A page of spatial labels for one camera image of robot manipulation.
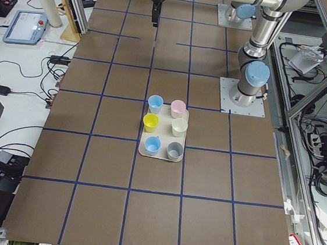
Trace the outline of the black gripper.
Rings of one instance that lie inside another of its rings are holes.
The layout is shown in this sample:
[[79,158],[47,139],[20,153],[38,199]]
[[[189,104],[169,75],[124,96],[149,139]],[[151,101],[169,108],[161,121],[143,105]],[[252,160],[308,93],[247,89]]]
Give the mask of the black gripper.
[[152,0],[153,1],[153,7],[152,7],[152,25],[153,27],[158,27],[158,21],[159,21],[159,17],[161,14],[161,8],[162,8],[162,3],[165,0]]

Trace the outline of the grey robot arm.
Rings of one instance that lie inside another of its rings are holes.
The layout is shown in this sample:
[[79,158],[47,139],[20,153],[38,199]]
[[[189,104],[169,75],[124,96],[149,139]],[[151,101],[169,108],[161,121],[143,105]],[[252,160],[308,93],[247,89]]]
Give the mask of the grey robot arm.
[[225,12],[225,18],[231,23],[240,23],[254,16],[255,8],[251,4],[231,1]]
[[257,92],[266,85],[270,71],[263,63],[267,49],[277,33],[285,25],[291,13],[306,5],[309,0],[230,0],[260,7],[260,17],[255,29],[244,46],[239,49],[238,59],[241,79],[229,91],[230,100],[237,106],[248,107],[254,103]]

